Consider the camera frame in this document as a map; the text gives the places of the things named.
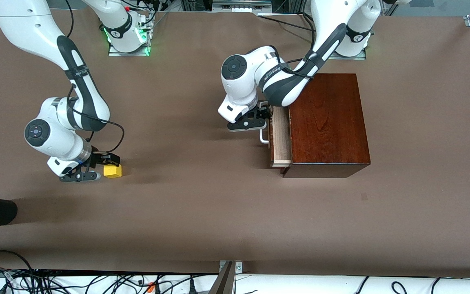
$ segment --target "black cable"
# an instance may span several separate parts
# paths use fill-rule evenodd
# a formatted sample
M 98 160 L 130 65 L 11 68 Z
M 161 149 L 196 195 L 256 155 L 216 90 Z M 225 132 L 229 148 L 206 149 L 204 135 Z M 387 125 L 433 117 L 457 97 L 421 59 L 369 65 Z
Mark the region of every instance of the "black cable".
M 282 2 L 282 4 L 280 4 L 280 5 L 278 6 L 278 8 L 275 9 L 275 11 L 273 11 L 273 13 L 277 13 L 277 11 L 279 11 L 279 9 L 282 8 L 282 6 L 284 6 L 284 4 L 285 4 L 287 1 L 288 1 L 288 0 L 284 0 L 284 2 Z
M 197 294 L 197 289 L 195 288 L 195 282 L 193 280 L 193 276 L 190 276 L 190 292 L 188 294 Z
M 315 27 L 312 24 L 312 22 L 314 22 L 313 18 L 306 13 L 307 3 L 308 3 L 308 0 L 305 0 L 304 5 L 302 5 L 302 15 L 304 16 L 304 20 L 306 20 L 306 22 L 309 24 L 309 27 L 311 28 L 311 50 L 313 51 L 313 46 L 315 45 Z
M 166 289 L 166 291 L 167 291 L 167 290 L 170 290 L 170 294 L 173 294 L 173 287 L 174 287 L 175 285 L 172 283 L 172 281 L 157 282 L 157 285 L 155 285 L 155 292 L 156 292 L 156 293 L 158 292 L 158 294 L 161 294 L 161 290 L 160 290 L 160 288 L 159 288 L 159 285 L 161 285 L 161 284 L 163 284 L 163 283 L 170 283 L 171 286 L 170 286 L 170 288 Z
M 108 288 L 106 288 L 106 290 L 103 292 L 103 294 L 106 294 L 106 292 L 108 290 L 110 290 L 112 287 L 115 287 L 117 285 L 117 283 L 119 283 L 119 281 L 121 281 L 124 277 L 123 276 L 120 276 L 121 278 L 120 279 L 117 279 L 114 283 L 112 283 Z
M 277 60 L 278 60 L 278 63 L 280 64 L 280 55 L 278 54 L 277 48 L 276 48 L 274 45 L 268 45 L 268 46 L 271 47 L 271 48 L 273 48 L 273 50 L 275 51 L 275 55 L 276 55 L 276 58 L 277 58 Z M 290 69 L 289 67 L 284 67 L 284 68 L 282 68 L 282 71 L 287 72 L 287 73 L 292 74 L 292 75 L 301 76 L 302 78 L 308 78 L 308 79 L 310 79 L 310 80 L 313 80 L 313 77 L 312 77 L 312 76 L 308 76 L 308 75 L 305 75 L 305 74 L 301 74 L 301 73 L 295 72 L 295 71 L 293 71 L 292 69 Z
M 290 60 L 290 61 L 286 61 L 286 63 L 293 63 L 293 62 L 297 62 L 297 61 L 301 61 L 303 58 L 297 58 L 297 59 L 293 59 L 293 60 Z
M 20 291 L 26 290 L 26 291 L 28 291 L 28 292 L 30 292 L 30 293 L 39 293 L 39 290 L 42 290 L 42 291 L 44 291 L 44 290 L 55 290 L 55 291 L 57 291 L 57 292 L 62 292 L 62 291 L 60 291 L 60 290 L 63 290 L 63 293 L 65 293 L 65 294 L 70 294 L 70 293 L 67 291 L 67 289 L 69 289 L 69 288 L 87 288 L 87 290 L 88 290 L 88 287 L 90 287 L 90 286 L 93 285 L 94 283 L 98 283 L 98 282 L 100 282 L 100 281 L 103 281 L 103 280 L 106 278 L 106 276 L 97 276 L 97 277 L 95 277 L 88 285 L 84 285 L 84 286 L 63 286 L 63 285 L 57 283 L 56 281 L 54 281 L 54 278 L 49 279 L 49 278 L 47 278 L 47 277 L 43 277 L 43 276 L 38 276 L 38 275 L 30 274 L 30 273 L 28 273 L 28 272 L 23 272 L 23 271 L 17 270 L 17 269 L 5 269 L 5 268 L 0 268 L 0 273 L 1 273 L 1 274 L 4 274 L 5 272 L 13 272 L 13 273 L 17 274 L 18 276 L 20 276 L 20 277 L 22 278 L 22 281 L 21 281 L 21 288 L 13 287 L 11 284 L 8 285 L 9 288 L 11 288 L 11 289 L 13 289 L 13 290 L 20 290 Z M 31 287 L 30 284 L 28 284 L 28 281 L 26 280 L 26 276 L 28 276 L 28 277 L 32 280 L 32 282 L 34 282 L 34 281 L 41 281 L 41 279 L 43 279 L 43 282 L 46 281 L 46 282 L 47 282 L 47 285 L 53 283 L 53 284 L 56 285 L 57 287 L 51 287 L 51 286 L 45 287 L 45 286 L 43 286 L 41 283 L 39 283 L 39 286 L 34 286 L 34 285 L 32 285 L 32 287 Z M 24 287 L 22 286 L 22 283 L 23 283 L 23 282 L 27 285 L 26 288 L 24 288 Z
M 299 28 L 299 29 L 302 29 L 302 30 L 312 30 L 310 28 L 305 28 L 303 26 L 297 26 L 296 24 L 290 24 L 289 22 L 283 22 L 282 20 L 278 20 L 278 19 L 274 19 L 274 18 L 269 18 L 269 17 L 265 17 L 263 15 L 259 15 L 260 18 L 263 18 L 263 19 L 268 19 L 268 20 L 272 20 L 273 22 L 279 22 L 281 24 L 285 24 L 285 25 L 289 25 L 289 26 L 293 26 L 295 28 Z
M 73 11 L 72 11 L 72 9 L 71 9 L 69 0 L 65 0 L 65 2 L 67 3 L 67 6 L 69 7 L 69 10 L 70 10 L 70 17 L 71 17 L 70 31 L 69 31 L 69 33 L 67 34 L 67 38 L 70 38 L 71 32 L 73 31 Z
M 21 259 L 24 262 L 24 264 L 27 265 L 27 268 L 28 268 L 28 270 L 30 270 L 30 273 L 32 273 L 32 266 L 30 265 L 28 260 L 26 260 L 26 258 L 21 256 L 20 254 L 15 253 L 14 251 L 9 251 L 9 250 L 0 250 L 0 253 L 9 253 L 9 254 L 12 254 L 12 255 L 15 255 L 15 256 L 19 257 L 19 259 Z
M 86 138 L 86 141 L 87 141 L 87 142 L 90 142 L 90 141 L 92 140 L 94 133 L 95 133 L 95 132 L 92 131 L 92 133 L 90 134 L 90 137 Z
M 173 287 L 175 287 L 175 286 L 177 286 L 177 285 L 179 285 L 179 284 L 181 284 L 181 283 L 184 283 L 185 281 L 189 281 L 190 279 L 198 278 L 198 277 L 203 277 L 203 276 L 211 276 L 211 275 L 216 275 L 216 274 L 199 274 L 199 275 L 190 276 L 189 278 L 184 279 L 184 280 L 182 280 L 182 281 L 180 281 L 180 282 L 177 282 L 177 283 L 175 283 L 175 284 L 172 283 L 172 286 L 171 286 L 170 288 L 164 290 L 164 292 L 162 292 L 161 294 L 164 294 L 164 293 L 166 293 L 166 292 L 168 292 L 168 291 L 170 291 L 170 290 L 171 290 L 172 293 L 173 293 Z
M 442 277 L 438 277 L 433 283 L 432 283 L 432 286 L 431 286 L 431 294 L 435 294 L 435 286 L 436 286 L 436 283 L 438 283 L 438 281 L 442 279 Z
M 94 283 L 97 283 L 97 282 L 101 282 L 102 280 L 108 278 L 108 276 L 104 276 L 103 279 L 100 279 L 99 281 L 96 281 L 97 278 L 99 278 L 99 277 L 102 277 L 102 276 L 95 277 L 92 281 L 90 281 L 90 283 L 86 287 L 82 287 L 82 288 L 86 288 L 86 290 L 84 291 L 84 294 L 88 294 L 88 290 L 90 289 L 91 285 L 93 285 Z
M 395 292 L 396 294 L 402 294 L 402 293 L 398 292 L 397 289 L 395 289 L 395 285 L 399 285 L 401 287 L 401 289 L 403 290 L 403 294 L 407 294 L 407 291 L 405 290 L 405 287 L 398 281 L 394 281 L 393 283 L 391 283 L 391 289 L 393 289 L 393 292 Z
M 70 95 L 73 91 L 73 86 L 70 87 L 70 91 L 67 95 L 67 99 L 70 99 Z M 116 127 L 119 127 L 121 129 L 121 139 L 119 140 L 119 142 L 117 143 L 117 145 L 112 148 L 111 150 L 109 151 L 97 151 L 97 152 L 94 152 L 95 154 L 106 154 L 106 153 L 110 153 L 110 152 L 113 152 L 115 151 L 117 148 L 119 148 L 119 146 L 121 145 L 121 143 L 123 142 L 123 139 L 124 139 L 124 128 L 122 125 L 116 123 L 116 122 L 112 122 L 112 121 L 109 121 L 109 120 L 106 120 L 106 119 L 100 119 L 100 118 L 97 118 L 97 117 L 94 117 L 94 116 L 90 116 L 90 115 L 87 115 L 87 114 L 84 114 L 84 113 L 81 113 L 81 112 L 78 112 L 77 110 L 75 110 L 74 108 L 71 108 L 70 109 L 79 114 L 79 115 L 82 115 L 84 117 L 88 117 L 89 119 L 93 119 L 93 120 L 96 120 L 96 121 L 100 121 L 102 123 L 110 123 L 111 125 L 115 125 Z
M 362 281 L 362 283 L 360 283 L 360 287 L 359 287 L 358 290 L 355 292 L 355 294 L 360 294 L 360 292 L 362 292 L 362 288 L 364 287 L 364 284 L 366 283 L 367 279 L 369 279 L 369 276 L 367 276 L 367 277 Z

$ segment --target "wire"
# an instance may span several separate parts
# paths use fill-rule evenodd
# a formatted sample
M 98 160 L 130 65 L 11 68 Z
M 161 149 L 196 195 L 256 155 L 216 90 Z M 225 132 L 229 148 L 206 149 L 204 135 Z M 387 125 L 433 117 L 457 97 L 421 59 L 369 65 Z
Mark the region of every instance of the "wire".
M 0 250 L 0 252 L 5 252 L 5 253 L 11 253 L 13 255 L 17 255 L 25 264 L 27 267 L 29 267 L 28 261 L 21 255 L 15 253 L 15 252 L 10 252 L 10 251 L 3 251 Z M 76 285 L 76 286 L 63 286 L 60 285 L 58 282 L 54 281 L 55 277 L 45 277 L 44 276 L 45 272 L 39 272 L 38 270 L 30 269 L 29 270 L 18 270 L 18 269 L 5 269 L 5 268 L 0 268 L 0 275 L 5 275 L 5 285 L 2 287 L 2 290 L 0 290 L 0 294 L 5 294 L 6 289 L 11 289 L 11 292 L 13 293 L 15 290 L 16 291 L 27 291 L 30 294 L 54 294 L 54 292 L 58 292 L 61 294 L 71 294 L 67 289 L 71 288 L 86 288 L 84 291 L 84 294 L 88 294 L 90 286 L 94 285 L 95 283 L 99 283 L 101 281 L 104 281 L 104 279 L 108 278 L 108 276 L 97 276 L 94 279 L 90 281 L 87 285 Z M 200 277 L 200 276 L 205 276 L 209 274 L 200 274 L 200 275 L 193 275 L 191 277 Z M 12 281 L 13 278 L 20 277 L 21 281 L 19 281 L 19 285 L 13 285 Z M 144 276 L 142 276 L 142 281 L 139 280 L 139 283 L 136 283 L 134 281 L 131 281 L 131 279 L 135 277 L 134 275 L 129 275 L 129 276 L 118 276 L 118 279 L 114 281 L 108 288 L 103 292 L 103 294 L 106 294 L 109 292 L 110 289 L 112 289 L 112 292 L 110 294 L 116 294 L 116 292 L 119 290 L 121 286 L 127 286 L 136 292 L 136 294 L 141 294 L 143 293 L 143 290 L 145 290 L 144 287 L 147 287 L 149 289 L 150 287 L 153 286 L 159 286 L 163 283 L 170 283 L 170 287 L 166 289 L 165 292 L 170 291 L 170 294 L 173 294 L 173 289 L 177 284 L 172 283 L 172 281 L 159 281 L 162 276 L 158 275 L 157 279 L 155 280 L 155 283 L 149 283 L 145 284 L 145 279 Z
M 362 288 L 364 287 L 364 284 L 366 283 L 367 279 L 369 279 L 369 276 L 367 276 L 362 283 L 360 283 L 360 287 L 358 288 L 358 291 L 355 292 L 355 294 L 360 294 L 362 292 Z
M 311 28 L 311 50 L 313 51 L 313 47 L 315 46 L 315 27 L 311 22 L 313 21 L 313 18 L 306 13 L 306 4 L 308 3 L 308 0 L 304 1 L 304 5 L 302 5 L 302 15 L 306 22 L 309 24 L 309 27 Z
M 70 95 L 71 95 L 72 91 L 73 91 L 73 86 L 70 86 L 70 91 L 69 91 L 69 93 L 68 93 L 68 95 L 67 95 L 67 99 L 70 99 Z M 102 123 L 110 123 L 111 125 L 115 125 L 116 127 L 119 127 L 119 128 L 121 129 L 121 139 L 119 140 L 119 142 L 117 143 L 117 145 L 116 145 L 114 148 L 112 148 L 112 149 L 110 149 L 110 150 L 108 150 L 108 151 L 97 151 L 97 152 L 94 152 L 94 154 L 106 154 L 106 153 L 111 153 L 111 152 L 115 151 L 117 148 L 119 148 L 119 146 L 121 145 L 121 143 L 123 142 L 123 139 L 124 139 L 124 128 L 123 128 L 122 125 L 120 125 L 120 124 L 118 124 L 118 123 L 116 123 L 116 122 L 112 122 L 112 121 L 106 120 L 106 119 L 100 119 L 100 118 L 97 118 L 97 117 L 94 117 L 94 116 L 90 116 L 90 115 L 87 115 L 87 114 L 78 112 L 77 110 L 75 110 L 75 109 L 72 108 L 72 107 L 70 107 L 70 109 L 71 109 L 73 112 L 75 112 L 75 113 L 77 113 L 77 114 L 79 114 L 79 115 L 82 115 L 82 116 L 84 116 L 84 117 L 88 117 L 89 119 L 93 119 L 93 120 L 96 120 L 96 121 L 100 121 L 100 122 L 102 122 Z
M 393 289 L 393 292 L 395 292 L 396 294 L 402 294 L 402 293 L 398 292 L 397 289 L 395 289 L 395 285 L 399 285 L 401 287 L 401 289 L 403 290 L 403 294 L 407 294 L 407 291 L 405 290 L 405 287 L 398 281 L 394 281 L 393 283 L 391 283 L 391 289 Z
M 71 9 L 69 0 L 65 0 L 65 2 L 67 3 L 67 6 L 69 7 L 69 10 L 70 10 L 70 17 L 71 17 L 70 31 L 69 31 L 69 33 L 67 34 L 67 38 L 70 38 L 71 32 L 73 31 L 73 11 L 72 11 L 72 9 Z
M 15 255 L 15 256 L 19 257 L 19 259 L 21 259 L 24 262 L 24 264 L 27 265 L 28 270 L 30 270 L 30 272 L 32 273 L 32 266 L 30 265 L 28 260 L 26 260 L 26 258 L 21 256 L 20 254 L 15 253 L 14 251 L 8 251 L 8 250 L 0 250 L 0 253 L 9 253 L 9 254 L 12 254 L 12 255 Z
M 278 63 L 280 64 L 280 55 L 278 54 L 278 50 L 277 48 L 275 48 L 274 45 L 268 45 L 269 47 L 273 48 L 273 50 L 275 51 L 275 54 L 276 54 L 276 58 L 278 60 Z M 290 69 L 289 67 L 283 67 L 282 68 L 282 71 L 284 72 L 287 72 L 289 74 L 292 74 L 292 75 L 298 75 L 298 76 L 301 76 L 302 78 L 308 78 L 310 80 L 313 80 L 313 77 L 312 76 L 308 76 L 308 75 L 305 75 L 305 74 L 302 74 L 302 73 L 298 73 L 298 72 L 295 72 L 293 71 L 292 69 Z
M 436 286 L 436 283 L 438 283 L 438 281 L 442 279 L 442 277 L 438 277 L 433 283 L 432 283 L 432 286 L 431 286 L 431 294 L 435 294 L 435 286 Z
M 164 290 L 161 294 L 164 294 L 164 293 L 166 293 L 166 292 L 168 292 L 168 291 L 170 291 L 170 290 L 172 291 L 171 293 L 173 293 L 173 287 L 175 287 L 175 286 L 177 286 L 177 285 L 179 285 L 179 284 L 181 284 L 181 283 L 184 283 L 185 281 L 189 281 L 189 280 L 191 280 L 191 279 L 193 279 L 193 278 L 198 278 L 198 277 L 203 277 L 203 276 L 211 276 L 211 275 L 216 275 L 216 274 L 199 274 L 199 275 L 193 275 L 193 276 L 191 276 L 191 277 L 189 277 L 189 278 L 187 278 L 187 279 L 184 279 L 184 280 L 182 280 L 182 281 L 180 281 L 180 282 L 178 282 L 178 283 L 172 284 L 172 286 L 171 286 L 170 288 Z
M 149 10 L 153 10 L 153 8 L 149 7 L 148 5 L 146 5 L 146 7 L 142 7 L 142 6 L 138 6 L 138 5 L 134 5 L 132 3 L 129 3 L 129 2 L 126 2 L 125 0 L 121 0 L 121 2 L 125 3 L 125 4 L 128 4 L 129 6 L 132 6 L 134 8 L 140 8 L 140 9 L 149 9 Z
M 288 0 L 284 0 L 284 2 L 282 2 L 282 4 L 280 4 L 280 5 L 278 6 L 278 8 L 277 8 L 275 11 L 273 11 L 273 13 L 277 13 L 277 11 L 278 11 L 280 8 L 282 8 L 282 6 L 283 6 L 287 1 L 288 1 Z
M 87 141 L 87 142 L 90 142 L 90 140 L 92 140 L 94 133 L 95 133 L 95 132 L 92 131 L 92 133 L 90 134 L 90 137 L 89 137 L 89 138 L 86 138 L 86 141 Z
M 302 30 L 312 30 L 310 28 L 305 28 L 305 27 L 302 27 L 302 26 L 297 26 L 296 24 L 290 24 L 289 22 L 283 22 L 282 20 L 278 20 L 278 19 L 274 19 L 274 18 L 269 18 L 269 17 L 266 17 L 266 16 L 263 16 L 263 15 L 259 15 L 260 18 L 263 18 L 263 19 L 268 19 L 268 20 L 272 20 L 273 22 L 279 22 L 281 24 L 285 24 L 285 25 L 289 25 L 289 26 L 293 26 L 295 28 L 299 28 L 299 29 L 302 29 Z
M 297 61 L 301 61 L 302 58 L 297 58 L 297 59 L 293 59 L 293 60 L 290 60 L 290 61 L 286 61 L 286 63 L 293 63 L 293 62 L 297 62 Z

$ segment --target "table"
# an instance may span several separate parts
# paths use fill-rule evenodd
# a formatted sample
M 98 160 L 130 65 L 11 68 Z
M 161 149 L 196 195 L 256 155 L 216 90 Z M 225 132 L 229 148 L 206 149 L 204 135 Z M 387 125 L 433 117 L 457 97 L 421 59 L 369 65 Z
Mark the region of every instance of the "table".
M 152 56 L 109 58 L 97 17 L 74 15 L 72 39 L 126 129 L 124 176 L 61 183 L 26 144 L 25 125 L 69 82 L 0 31 L 0 198 L 19 206 L 0 249 L 35 268 L 215 272 L 238 259 L 263 274 L 470 276 L 462 18 L 381 17 L 367 61 L 329 61 L 322 72 L 358 77 L 371 166 L 348 179 L 286 179 L 267 168 L 257 132 L 227 132 L 219 71 L 262 45 L 304 56 L 307 31 L 251 13 L 170 13 Z M 54 18 L 67 32 L 69 13 Z M 108 126 L 93 143 L 105 149 L 119 135 Z M 0 256 L 0 266 L 22 265 Z

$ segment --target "wooden drawer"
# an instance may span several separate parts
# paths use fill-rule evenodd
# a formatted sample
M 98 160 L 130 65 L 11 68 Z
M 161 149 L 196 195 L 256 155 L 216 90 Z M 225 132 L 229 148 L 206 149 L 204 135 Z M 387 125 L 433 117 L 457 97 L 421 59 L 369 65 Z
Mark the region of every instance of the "wooden drawer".
M 371 164 L 355 74 L 317 74 L 272 111 L 271 166 L 283 177 L 345 178 Z

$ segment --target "power cord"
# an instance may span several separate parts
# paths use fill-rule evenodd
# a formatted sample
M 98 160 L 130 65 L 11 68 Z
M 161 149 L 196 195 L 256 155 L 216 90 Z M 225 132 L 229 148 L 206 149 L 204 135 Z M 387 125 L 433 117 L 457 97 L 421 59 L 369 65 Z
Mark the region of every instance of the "power cord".
M 397 289 L 395 289 L 395 285 L 399 285 L 401 287 L 401 289 L 403 290 L 403 293 L 398 292 Z M 391 289 L 396 294 L 407 294 L 407 291 L 405 290 L 405 287 L 399 281 L 394 281 L 393 283 L 391 283 Z
M 282 20 L 279 20 L 279 19 L 274 19 L 274 18 L 270 18 L 270 17 L 266 17 L 266 16 L 263 16 L 263 15 L 259 15 L 260 18 L 263 18 L 263 19 L 267 19 L 267 20 L 272 20 L 273 22 L 279 22 L 281 24 L 285 24 L 285 25 L 289 25 L 289 26 L 293 26 L 295 28 L 299 28 L 299 29 L 302 29 L 302 30 L 311 30 L 310 28 L 305 28 L 303 26 L 297 26 L 296 24 L 291 24 L 289 22 L 283 22 Z
M 364 287 L 364 284 L 366 283 L 367 279 L 369 279 L 369 276 L 367 276 L 365 279 L 362 280 L 362 283 L 360 283 L 360 287 L 355 292 L 355 294 L 360 294 L 360 292 L 362 292 L 362 288 Z
M 436 286 L 436 283 L 438 283 L 438 281 L 442 279 L 442 277 L 438 277 L 433 283 L 432 283 L 432 286 L 431 286 L 431 294 L 435 294 L 435 286 Z
M 69 10 L 70 10 L 70 17 L 71 17 L 70 31 L 69 31 L 69 33 L 67 34 L 67 38 L 70 38 L 71 32 L 73 31 L 73 11 L 72 11 L 72 9 L 71 9 L 69 0 L 65 0 L 65 2 L 67 3 L 67 6 L 69 7 Z
M 189 294 L 197 294 L 197 290 L 195 289 L 195 282 L 193 281 L 193 276 L 190 276 L 190 293 Z
M 70 87 L 70 91 L 69 91 L 69 93 L 68 93 L 68 95 L 67 95 L 67 99 L 70 99 L 70 95 L 71 95 L 72 91 L 73 91 L 73 86 Z M 111 153 L 111 152 L 115 151 L 117 148 L 119 148 L 119 146 L 121 145 L 121 143 L 123 142 L 123 139 L 124 139 L 124 128 L 123 128 L 122 125 L 120 125 L 120 124 L 118 124 L 118 123 L 116 123 L 116 122 L 112 122 L 112 121 L 106 120 L 106 119 L 100 119 L 100 118 L 97 118 L 97 117 L 94 117 L 94 116 L 90 116 L 90 115 L 84 114 L 84 113 L 82 113 L 82 112 L 78 112 L 77 110 L 75 110 L 74 108 L 71 108 L 71 107 L 70 107 L 70 109 L 71 109 L 73 112 L 75 112 L 75 113 L 77 113 L 77 114 L 79 114 L 79 115 L 81 115 L 81 116 L 84 116 L 84 117 L 87 117 L 87 118 L 89 118 L 89 119 L 93 119 L 93 120 L 96 120 L 96 121 L 100 121 L 100 122 L 102 122 L 102 123 L 110 123 L 111 125 L 115 125 L 116 127 L 119 127 L 119 128 L 121 129 L 121 139 L 119 140 L 119 142 L 117 143 L 117 145 L 116 145 L 114 148 L 112 148 L 112 149 L 110 149 L 110 150 L 108 150 L 108 151 L 97 151 L 97 152 L 94 152 L 94 154 L 106 154 L 106 153 Z M 93 133 L 92 133 L 92 135 L 90 136 L 90 138 L 88 138 L 87 141 L 90 142 L 90 140 L 92 139 L 92 137 L 93 137 Z
M 280 56 L 279 56 L 279 54 L 278 54 L 277 48 L 275 48 L 274 45 L 268 45 L 268 46 L 271 47 L 271 48 L 273 48 L 273 50 L 275 51 L 275 54 L 276 54 L 276 58 L 277 58 L 277 60 L 278 60 L 278 63 L 280 63 Z M 314 77 L 312 77 L 312 76 L 308 76 L 308 75 L 305 75 L 305 74 L 302 74 L 302 73 L 295 72 L 295 71 L 293 71 L 292 69 L 290 69 L 289 67 L 284 67 L 284 68 L 282 68 L 282 71 L 287 72 L 287 73 L 292 74 L 292 75 L 301 76 L 302 78 L 308 78 L 308 79 L 310 79 L 310 80 L 313 80 L 313 79 L 314 79 Z
M 193 278 L 198 278 L 198 277 L 203 277 L 203 276 L 211 276 L 211 275 L 216 275 L 216 274 L 199 274 L 199 275 L 192 275 L 192 276 L 190 276 L 190 277 L 187 278 L 187 279 L 184 279 L 184 280 L 179 281 L 179 282 L 177 282 L 177 283 L 175 283 L 175 284 L 172 284 L 172 286 L 171 286 L 169 289 L 164 290 L 164 292 L 162 292 L 161 294 L 165 294 L 166 292 L 168 292 L 168 291 L 170 291 L 170 290 L 173 291 L 173 288 L 174 288 L 175 286 L 180 285 L 181 283 L 184 283 L 185 281 L 189 281 L 189 280 L 191 280 L 191 279 L 193 279 Z

